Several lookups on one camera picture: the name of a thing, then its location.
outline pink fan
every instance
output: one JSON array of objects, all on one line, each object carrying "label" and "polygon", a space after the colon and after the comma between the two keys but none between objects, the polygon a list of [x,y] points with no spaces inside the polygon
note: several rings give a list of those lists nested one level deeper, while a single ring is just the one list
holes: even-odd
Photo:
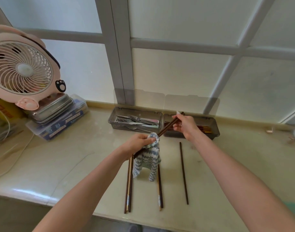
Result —
[{"label": "pink fan", "polygon": [[65,92],[60,65],[39,38],[0,25],[0,98],[25,110],[52,93]]}]

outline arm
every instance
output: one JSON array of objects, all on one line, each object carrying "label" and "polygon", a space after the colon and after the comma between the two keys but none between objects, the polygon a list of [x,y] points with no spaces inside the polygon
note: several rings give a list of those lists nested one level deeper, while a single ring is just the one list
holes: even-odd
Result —
[{"label": "arm", "polygon": [[197,128],[192,117],[177,117],[181,122],[174,130],[195,145],[250,231],[295,231],[295,216],[261,179],[222,152]]},{"label": "arm", "polygon": [[108,155],[90,174],[73,187],[45,215],[34,232],[79,231],[91,218],[102,195],[107,190],[121,165],[155,138],[135,134]]}]

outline frosted glass pane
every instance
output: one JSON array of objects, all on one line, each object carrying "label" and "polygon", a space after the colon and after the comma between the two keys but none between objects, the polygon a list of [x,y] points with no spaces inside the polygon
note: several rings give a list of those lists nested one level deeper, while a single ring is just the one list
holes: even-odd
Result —
[{"label": "frosted glass pane", "polygon": [[0,0],[14,27],[101,33],[95,0]]},{"label": "frosted glass pane", "polygon": [[275,0],[251,45],[295,48],[295,0]]},{"label": "frosted glass pane", "polygon": [[86,100],[114,103],[113,82],[103,44],[43,40],[61,65],[66,93]]},{"label": "frosted glass pane", "polygon": [[135,89],[199,97],[211,95],[229,58],[227,55],[137,48],[132,49],[132,57]]},{"label": "frosted glass pane", "polygon": [[258,0],[128,0],[130,35],[235,45]]},{"label": "frosted glass pane", "polygon": [[295,110],[295,61],[244,57],[219,98],[219,116],[280,122]]}]

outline black paw print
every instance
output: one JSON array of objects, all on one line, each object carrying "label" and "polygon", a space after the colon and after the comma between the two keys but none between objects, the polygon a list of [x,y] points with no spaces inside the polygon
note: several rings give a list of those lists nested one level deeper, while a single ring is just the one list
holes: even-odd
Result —
[{"label": "black paw print", "polygon": [[66,91],[66,84],[63,80],[57,80],[55,81],[55,86],[58,89],[58,91],[64,93]]}]

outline transparent storage box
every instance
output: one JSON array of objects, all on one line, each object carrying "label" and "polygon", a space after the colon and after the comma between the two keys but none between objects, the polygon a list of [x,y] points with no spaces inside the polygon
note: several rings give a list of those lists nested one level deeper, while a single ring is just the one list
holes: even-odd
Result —
[{"label": "transparent storage box", "polygon": [[73,94],[70,96],[74,104],[63,114],[45,125],[39,125],[33,121],[28,121],[26,126],[37,136],[45,140],[51,140],[58,134],[80,119],[88,112],[86,101],[80,96]]},{"label": "transparent storage box", "polygon": [[[172,116],[175,114],[164,114],[163,126],[167,125],[173,120]],[[220,135],[216,120],[212,117],[192,116],[196,122],[197,127],[211,140]],[[164,133],[165,137],[185,138],[181,132],[174,131],[173,128],[168,129]]]},{"label": "transparent storage box", "polygon": [[[127,121],[126,119],[123,119],[123,117],[124,116],[127,117],[129,115],[132,115],[138,118],[143,118],[143,119],[157,120],[159,122],[158,122],[158,125],[153,125],[154,127],[145,127],[140,125],[126,124]],[[145,133],[151,133],[151,132],[158,133],[162,128],[162,117],[163,117],[163,114],[161,112],[115,107],[109,117],[108,122],[112,125],[112,128],[114,129],[123,129],[123,130],[145,132]]]}]

